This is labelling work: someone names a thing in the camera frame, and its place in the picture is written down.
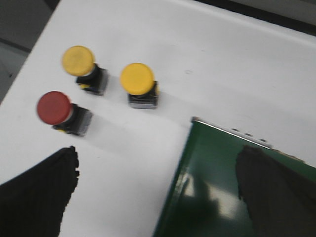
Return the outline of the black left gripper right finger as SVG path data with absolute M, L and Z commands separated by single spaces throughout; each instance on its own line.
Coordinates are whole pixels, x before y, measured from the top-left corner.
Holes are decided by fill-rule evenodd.
M 236 177 L 257 237 L 316 235 L 314 181 L 251 146 L 236 158 Z

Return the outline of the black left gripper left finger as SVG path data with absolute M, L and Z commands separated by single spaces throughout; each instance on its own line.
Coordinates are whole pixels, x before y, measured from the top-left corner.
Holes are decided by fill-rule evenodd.
M 62 148 L 0 186 L 2 237 L 57 237 L 79 180 L 75 147 Z

